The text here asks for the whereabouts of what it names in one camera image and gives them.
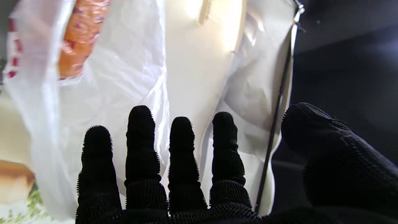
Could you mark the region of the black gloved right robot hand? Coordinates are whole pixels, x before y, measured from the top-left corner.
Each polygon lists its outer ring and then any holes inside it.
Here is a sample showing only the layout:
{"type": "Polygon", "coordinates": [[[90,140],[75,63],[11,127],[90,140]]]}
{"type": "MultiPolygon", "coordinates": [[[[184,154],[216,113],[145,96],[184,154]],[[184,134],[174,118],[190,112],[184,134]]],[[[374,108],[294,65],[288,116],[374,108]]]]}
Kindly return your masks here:
{"type": "Polygon", "coordinates": [[[281,133],[303,156],[303,185],[309,208],[260,217],[252,210],[238,154],[233,116],[213,118],[213,164],[207,207],[193,154],[194,132],[186,117],[170,130],[169,196],[160,183],[155,121],[146,106],[128,117],[122,209],[113,165],[111,136],[104,126],[84,136],[78,176],[76,224],[396,224],[397,166],[344,123],[308,103],[289,106],[281,133]]]}

